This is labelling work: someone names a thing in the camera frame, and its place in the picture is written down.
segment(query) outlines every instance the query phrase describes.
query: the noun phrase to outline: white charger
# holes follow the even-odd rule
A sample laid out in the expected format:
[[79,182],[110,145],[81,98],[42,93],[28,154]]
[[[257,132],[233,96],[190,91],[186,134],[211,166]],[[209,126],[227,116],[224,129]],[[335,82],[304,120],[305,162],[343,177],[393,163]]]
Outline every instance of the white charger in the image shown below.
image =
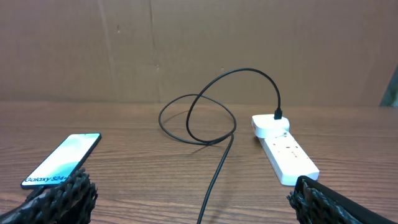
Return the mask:
[[295,186],[301,175],[318,179],[318,168],[289,133],[287,118],[274,119],[273,114],[254,115],[251,126],[281,184]]

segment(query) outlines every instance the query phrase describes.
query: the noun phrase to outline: smartphone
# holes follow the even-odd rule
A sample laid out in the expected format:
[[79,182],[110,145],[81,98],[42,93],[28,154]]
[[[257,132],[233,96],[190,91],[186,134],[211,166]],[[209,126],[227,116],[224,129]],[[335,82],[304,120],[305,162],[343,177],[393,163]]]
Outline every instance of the smartphone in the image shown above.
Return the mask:
[[54,187],[81,167],[101,139],[100,133],[71,134],[21,183],[23,189]]

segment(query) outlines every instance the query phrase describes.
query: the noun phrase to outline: power adapter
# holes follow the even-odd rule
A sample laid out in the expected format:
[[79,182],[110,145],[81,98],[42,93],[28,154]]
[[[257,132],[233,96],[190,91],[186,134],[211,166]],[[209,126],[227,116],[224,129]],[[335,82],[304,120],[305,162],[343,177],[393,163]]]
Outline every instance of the power adapter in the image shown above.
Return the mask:
[[254,115],[251,126],[281,184],[295,186],[301,175],[318,179],[318,168],[289,133],[287,118],[275,119],[274,114]]

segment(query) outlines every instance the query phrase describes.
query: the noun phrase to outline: black cable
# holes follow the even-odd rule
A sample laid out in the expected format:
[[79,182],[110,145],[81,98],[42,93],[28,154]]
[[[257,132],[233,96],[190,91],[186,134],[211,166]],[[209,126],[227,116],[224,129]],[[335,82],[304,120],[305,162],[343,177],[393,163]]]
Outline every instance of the black cable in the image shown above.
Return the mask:
[[[201,146],[210,146],[210,145],[213,145],[213,144],[220,143],[221,141],[224,141],[226,138],[231,137],[231,139],[229,140],[229,144],[228,144],[227,148],[225,149],[224,155],[223,155],[223,157],[221,158],[220,163],[218,164],[217,170],[216,170],[216,172],[214,173],[214,176],[213,176],[213,178],[212,178],[212,180],[211,180],[211,182],[210,182],[209,188],[207,189],[207,193],[206,193],[206,195],[205,195],[205,199],[203,200],[203,203],[202,203],[202,206],[201,206],[201,209],[200,209],[200,213],[199,213],[199,217],[198,217],[197,223],[201,223],[201,219],[202,219],[203,214],[204,214],[204,212],[205,212],[205,208],[206,208],[206,204],[207,204],[207,201],[208,201],[208,199],[209,199],[209,196],[210,196],[210,192],[211,192],[211,190],[212,190],[212,188],[213,188],[213,186],[214,186],[214,183],[216,182],[216,179],[217,179],[217,177],[218,177],[218,174],[219,174],[220,171],[221,171],[221,168],[222,168],[222,166],[223,166],[223,164],[224,164],[224,161],[225,161],[225,159],[226,159],[226,156],[228,155],[229,150],[231,149],[232,142],[234,141],[234,135],[233,135],[233,133],[234,133],[235,130],[236,130],[236,118],[235,118],[235,116],[232,114],[232,112],[231,112],[227,107],[225,107],[223,104],[221,104],[220,102],[218,102],[218,101],[216,101],[216,100],[213,100],[213,99],[211,99],[211,98],[209,98],[209,97],[207,97],[207,96],[203,96],[203,93],[204,93],[210,86],[212,86],[212,84],[214,84],[215,82],[217,82],[220,78],[223,78],[223,77],[225,77],[225,76],[227,76],[227,75],[229,75],[229,74],[235,73],[235,72],[242,72],[242,71],[257,72],[257,73],[263,75],[264,77],[266,77],[266,78],[272,83],[272,86],[274,86],[275,91],[276,91],[276,94],[277,94],[277,97],[278,97],[278,107],[277,107],[277,109],[275,110],[274,119],[281,119],[281,118],[282,118],[282,110],[280,109],[280,95],[279,95],[279,90],[278,90],[278,88],[276,87],[276,84],[274,83],[274,81],[273,81],[267,74],[265,74],[264,72],[262,72],[262,71],[260,71],[260,70],[254,69],[254,68],[239,68],[239,69],[235,69],[235,70],[226,72],[226,73],[224,73],[224,74],[218,76],[217,78],[215,78],[215,79],[214,79],[213,81],[211,81],[209,84],[207,84],[207,86],[206,86],[204,89],[202,89],[202,91],[201,91],[199,94],[187,94],[187,95],[180,96],[180,97],[178,97],[177,99],[172,100],[172,101],[171,101],[170,103],[168,103],[166,106],[164,106],[164,108],[163,108],[163,109],[160,111],[160,113],[159,113],[159,125],[160,125],[160,128],[162,128],[163,131],[164,131],[166,134],[168,134],[170,137],[175,138],[175,139],[177,139],[177,140],[179,140],[179,141],[181,141],[181,142],[185,142],[185,143],[189,143],[189,144],[196,144],[196,145],[201,145]],[[187,97],[187,96],[197,96],[197,97],[194,99],[194,101],[192,102],[192,104],[191,104],[191,107],[190,107],[190,109],[189,109],[189,111],[188,111],[188,114],[187,114],[187,120],[186,120],[186,122],[185,122],[185,125],[186,125],[186,127],[187,127],[187,131],[188,131],[188,134],[189,134],[194,140],[196,140],[196,141],[189,141],[189,140],[186,140],[186,139],[182,139],[182,138],[180,138],[180,137],[177,137],[177,136],[173,135],[172,133],[170,133],[168,130],[166,130],[166,129],[164,128],[163,124],[162,124],[162,114],[163,114],[164,110],[165,110],[168,106],[170,106],[172,103],[174,103],[175,101],[177,101],[177,100],[179,100],[179,99],[181,99],[181,98]],[[193,107],[195,106],[195,104],[197,103],[197,101],[199,100],[200,97],[206,98],[207,100],[210,100],[210,101],[212,101],[212,102],[214,102],[214,103],[216,103],[216,104],[222,106],[222,107],[231,115],[231,117],[232,117],[232,119],[233,119],[233,122],[234,122],[234,127],[233,127],[233,129],[232,129],[229,133],[225,134],[225,135],[222,136],[222,137],[213,139],[213,140],[202,140],[202,139],[198,139],[198,138],[196,138],[196,137],[191,133],[191,131],[190,131],[190,129],[189,129],[189,118],[191,117],[191,113],[192,113]]]

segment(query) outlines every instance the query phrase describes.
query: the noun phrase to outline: wooden table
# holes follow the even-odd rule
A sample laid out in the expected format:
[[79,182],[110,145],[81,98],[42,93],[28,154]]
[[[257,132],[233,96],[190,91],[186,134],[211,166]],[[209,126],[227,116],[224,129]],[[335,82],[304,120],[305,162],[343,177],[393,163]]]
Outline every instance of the wooden table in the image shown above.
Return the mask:
[[[159,128],[163,105],[0,103],[0,213],[21,204],[20,188],[69,134],[100,132],[83,167],[98,186],[92,223],[195,223],[228,141],[201,147]],[[250,127],[270,106],[228,105],[238,120],[235,142],[211,193],[203,223],[297,223],[282,186]],[[173,105],[166,127],[185,137],[184,112]],[[283,108],[291,133],[320,169],[319,182],[398,222],[398,110]],[[198,105],[191,127],[200,138],[232,128],[217,106]]]

